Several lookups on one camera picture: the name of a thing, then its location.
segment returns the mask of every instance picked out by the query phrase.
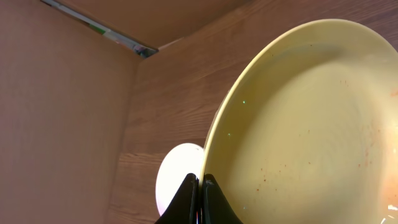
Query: white light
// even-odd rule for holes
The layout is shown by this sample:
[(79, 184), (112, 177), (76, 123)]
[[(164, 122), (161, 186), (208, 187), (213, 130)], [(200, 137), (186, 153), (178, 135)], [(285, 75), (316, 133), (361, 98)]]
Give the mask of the white light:
[(393, 205), (388, 205), (388, 210), (398, 211), (398, 208)]

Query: wooden wall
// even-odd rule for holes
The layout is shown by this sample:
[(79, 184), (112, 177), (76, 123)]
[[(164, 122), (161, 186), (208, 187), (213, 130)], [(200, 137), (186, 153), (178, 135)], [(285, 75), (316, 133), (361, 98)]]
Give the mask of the wooden wall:
[(140, 58), (36, 0), (0, 30), (0, 223), (103, 223)]
[(186, 37), (249, 0), (59, 0), (155, 49)]

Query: wood grain panel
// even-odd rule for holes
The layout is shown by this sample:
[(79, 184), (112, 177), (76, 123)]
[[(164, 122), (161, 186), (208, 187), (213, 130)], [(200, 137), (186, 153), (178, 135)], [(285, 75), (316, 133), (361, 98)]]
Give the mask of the wood grain panel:
[(37, 0), (0, 30), (0, 223), (103, 223), (141, 59)]
[[(360, 22), (398, 49), (396, 0), (270, 0), (245, 4), (143, 61), (133, 88), (108, 223), (158, 219), (155, 178), (160, 156), (183, 142), (203, 145), (221, 101), (253, 57), (285, 31), (325, 18)], [(123, 159), (127, 154), (145, 156), (136, 163)], [(131, 185), (138, 182), (139, 188)]]
[(186, 37), (248, 0), (58, 0), (154, 49)]

